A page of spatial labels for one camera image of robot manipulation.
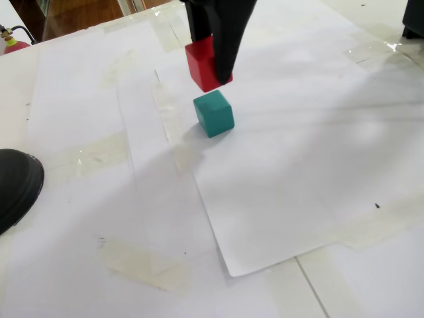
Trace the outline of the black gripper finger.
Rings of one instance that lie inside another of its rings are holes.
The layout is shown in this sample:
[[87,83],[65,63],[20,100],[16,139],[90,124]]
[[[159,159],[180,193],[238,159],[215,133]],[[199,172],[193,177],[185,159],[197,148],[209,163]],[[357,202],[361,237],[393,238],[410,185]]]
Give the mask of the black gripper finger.
[[207,15],[208,1],[184,1],[191,39],[193,42],[203,40],[212,35]]
[[233,72],[241,40],[256,0],[206,1],[205,9],[213,35],[215,71],[221,85]]

